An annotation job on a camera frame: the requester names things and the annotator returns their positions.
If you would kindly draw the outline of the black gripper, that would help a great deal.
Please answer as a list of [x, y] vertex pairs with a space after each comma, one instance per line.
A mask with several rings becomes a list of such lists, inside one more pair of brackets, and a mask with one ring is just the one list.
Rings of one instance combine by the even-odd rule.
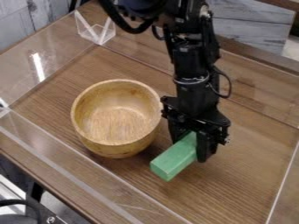
[[163, 118], [168, 121], [172, 142], [180, 141], [191, 131], [196, 133], [196, 157], [200, 163], [216, 153], [218, 144], [226, 144], [230, 119], [218, 109], [220, 78], [174, 79], [176, 96], [163, 96]]

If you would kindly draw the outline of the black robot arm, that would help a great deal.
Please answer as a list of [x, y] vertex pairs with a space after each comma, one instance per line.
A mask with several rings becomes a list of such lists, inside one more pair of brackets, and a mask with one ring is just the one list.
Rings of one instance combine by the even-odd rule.
[[163, 118], [174, 142], [195, 134], [199, 162], [228, 141], [230, 119], [220, 113], [220, 80], [227, 78], [216, 67], [220, 42], [214, 30], [214, 13], [207, 0], [97, 0], [117, 27], [129, 34], [151, 30], [166, 43], [174, 66], [176, 95], [164, 96]]

